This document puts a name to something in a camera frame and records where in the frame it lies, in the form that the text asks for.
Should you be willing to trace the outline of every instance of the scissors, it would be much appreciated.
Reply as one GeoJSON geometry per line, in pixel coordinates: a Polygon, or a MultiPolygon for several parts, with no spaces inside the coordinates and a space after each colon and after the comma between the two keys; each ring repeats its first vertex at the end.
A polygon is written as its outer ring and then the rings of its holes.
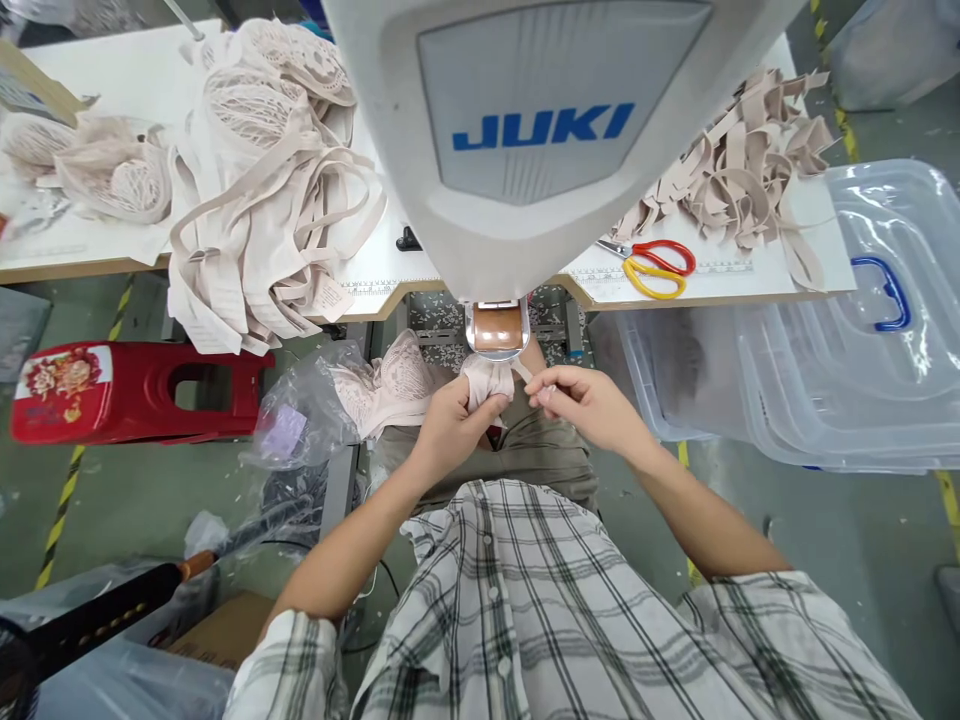
{"type": "Polygon", "coordinates": [[[646,243],[635,243],[632,246],[620,245],[609,240],[598,240],[597,244],[621,257],[623,259],[623,272],[626,274],[627,279],[630,280],[637,290],[654,300],[673,300],[676,297],[680,297],[683,291],[687,289],[686,277],[697,269],[697,259],[693,253],[684,245],[674,242],[673,240],[654,240],[646,243]],[[660,247],[670,248],[679,253],[680,257],[683,258],[684,267],[682,269],[678,268],[657,255],[654,250],[660,247]],[[635,259],[637,256],[646,258],[653,263],[655,267],[640,263],[635,259]],[[641,275],[670,280],[676,283],[677,289],[670,293],[651,290],[640,279],[641,275]]]}

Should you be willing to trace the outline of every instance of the black handle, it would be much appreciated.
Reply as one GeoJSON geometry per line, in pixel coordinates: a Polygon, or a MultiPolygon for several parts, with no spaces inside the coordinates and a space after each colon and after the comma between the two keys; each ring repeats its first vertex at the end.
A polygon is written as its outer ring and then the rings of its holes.
{"type": "Polygon", "coordinates": [[[403,228],[403,235],[397,238],[397,250],[400,252],[410,252],[411,250],[423,250],[420,247],[420,241],[413,234],[413,229],[407,225],[403,228]]]}
{"type": "Polygon", "coordinates": [[[39,682],[103,645],[173,597],[182,575],[164,563],[27,633],[39,682]]]}

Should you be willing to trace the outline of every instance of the red plastic stool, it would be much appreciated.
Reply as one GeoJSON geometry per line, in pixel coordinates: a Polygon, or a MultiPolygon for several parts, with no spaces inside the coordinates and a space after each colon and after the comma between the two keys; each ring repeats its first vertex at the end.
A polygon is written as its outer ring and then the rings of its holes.
{"type": "Polygon", "coordinates": [[[201,355],[192,345],[85,342],[31,357],[20,372],[11,433],[31,445],[194,443],[253,433],[260,371],[273,355],[201,355]],[[229,367],[230,409],[177,407],[176,387],[229,367]]]}

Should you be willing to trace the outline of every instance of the hand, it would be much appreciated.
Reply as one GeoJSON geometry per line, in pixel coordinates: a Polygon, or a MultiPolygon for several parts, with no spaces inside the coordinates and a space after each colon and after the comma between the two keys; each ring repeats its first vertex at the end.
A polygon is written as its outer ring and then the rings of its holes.
{"type": "Polygon", "coordinates": [[[510,404],[506,395],[491,395],[473,414],[467,412],[470,382],[461,375],[434,393],[410,453],[424,475],[424,492],[463,464],[496,417],[510,404]]]}
{"type": "Polygon", "coordinates": [[[597,447],[626,456],[658,445],[630,401],[598,370],[557,365],[538,373],[526,392],[530,407],[569,421],[597,447]]]}

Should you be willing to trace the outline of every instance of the bra pile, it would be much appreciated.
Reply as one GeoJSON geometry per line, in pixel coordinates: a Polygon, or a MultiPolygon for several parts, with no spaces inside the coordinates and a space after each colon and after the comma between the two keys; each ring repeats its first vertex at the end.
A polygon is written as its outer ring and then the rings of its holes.
{"type": "Polygon", "coordinates": [[[17,174],[43,187],[59,187],[73,202],[127,222],[152,225],[170,210],[166,152],[156,128],[135,134],[120,117],[77,116],[77,129],[12,113],[0,149],[17,174]]]}
{"type": "Polygon", "coordinates": [[[168,311],[202,353],[263,355],[318,333],[307,316],[335,322],[349,306],[333,265],[360,249],[386,197],[349,147],[356,99],[332,43],[255,19],[182,54],[204,80],[169,157],[180,219],[168,311]],[[328,242],[345,218],[350,239],[328,242]]]}

